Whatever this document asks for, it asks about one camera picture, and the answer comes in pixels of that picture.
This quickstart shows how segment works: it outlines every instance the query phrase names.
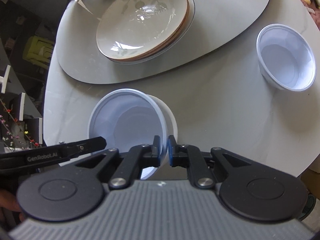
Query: yellow-green object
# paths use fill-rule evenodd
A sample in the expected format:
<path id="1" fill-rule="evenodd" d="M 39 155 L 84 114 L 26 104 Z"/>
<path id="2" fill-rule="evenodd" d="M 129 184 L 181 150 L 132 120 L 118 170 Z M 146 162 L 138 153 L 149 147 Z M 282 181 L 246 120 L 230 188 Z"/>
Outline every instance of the yellow-green object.
<path id="1" fill-rule="evenodd" d="M 39 36 L 32 36 L 28 39 L 23 50 L 22 58 L 39 67 L 48 69 L 54 42 Z"/>
<path id="2" fill-rule="evenodd" d="M 310 5 L 311 4 L 311 1 L 310 0 L 304 0 L 306 3 L 307 3 L 307 5 Z"/>

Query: stack of plates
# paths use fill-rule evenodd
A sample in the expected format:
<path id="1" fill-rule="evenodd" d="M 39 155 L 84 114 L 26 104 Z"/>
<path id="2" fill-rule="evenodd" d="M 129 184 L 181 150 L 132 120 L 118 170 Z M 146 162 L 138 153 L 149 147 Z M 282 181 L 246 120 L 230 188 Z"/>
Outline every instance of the stack of plates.
<path id="1" fill-rule="evenodd" d="M 193 0 L 116 0 L 98 25 L 98 48 L 121 64 L 150 60 L 181 39 L 194 14 Z"/>

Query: human hand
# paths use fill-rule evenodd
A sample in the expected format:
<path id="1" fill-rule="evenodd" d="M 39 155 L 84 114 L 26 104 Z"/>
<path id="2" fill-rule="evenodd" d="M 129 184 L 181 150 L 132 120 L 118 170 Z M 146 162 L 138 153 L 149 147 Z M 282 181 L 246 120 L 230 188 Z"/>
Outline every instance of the human hand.
<path id="1" fill-rule="evenodd" d="M 21 209 L 19 207 L 16 197 L 13 194 L 11 194 L 9 191 L 4 189 L 0 189 L 0 208 L 1 207 L 11 211 L 21 212 Z M 22 213 L 19 214 L 19 219 L 21 222 L 24 220 Z M 0 210 L 0 220 L 5 221 L 2 210 Z"/>

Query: metal screw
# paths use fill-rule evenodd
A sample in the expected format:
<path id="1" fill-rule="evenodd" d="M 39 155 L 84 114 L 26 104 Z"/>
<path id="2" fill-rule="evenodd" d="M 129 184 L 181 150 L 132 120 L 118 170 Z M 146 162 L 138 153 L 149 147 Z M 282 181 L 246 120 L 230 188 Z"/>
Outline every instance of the metal screw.
<path id="1" fill-rule="evenodd" d="M 198 184 L 203 187 L 211 186 L 213 184 L 213 180 L 210 178 L 201 178 L 198 180 Z"/>
<path id="2" fill-rule="evenodd" d="M 163 186 L 167 185 L 167 183 L 164 182 L 164 181 L 161 181 L 161 182 L 158 182 L 157 185 L 158 185 L 159 187 L 163 187 Z"/>
<path id="3" fill-rule="evenodd" d="M 127 181 L 124 178 L 114 178 L 110 181 L 111 185 L 114 187 L 123 186 L 127 183 Z"/>

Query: white table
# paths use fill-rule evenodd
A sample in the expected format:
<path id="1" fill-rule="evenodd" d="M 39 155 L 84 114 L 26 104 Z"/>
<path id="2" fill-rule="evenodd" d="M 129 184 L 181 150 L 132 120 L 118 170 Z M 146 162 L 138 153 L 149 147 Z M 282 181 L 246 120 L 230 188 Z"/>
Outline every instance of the white table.
<path id="1" fill-rule="evenodd" d="M 320 74 L 302 93 L 268 86 L 259 72 L 255 46 L 259 31 L 271 23 L 301 33 L 320 66 L 320 32 L 299 0 L 270 0 L 258 20 L 223 47 L 143 80 L 81 83 L 63 72 L 54 53 L 45 94 L 44 140 L 53 145 L 86 139 L 96 103 L 115 89 L 134 88 L 170 107 L 179 143 L 203 151 L 223 147 L 298 176 L 320 152 Z M 162 172 L 171 177 L 182 174 L 168 166 Z"/>

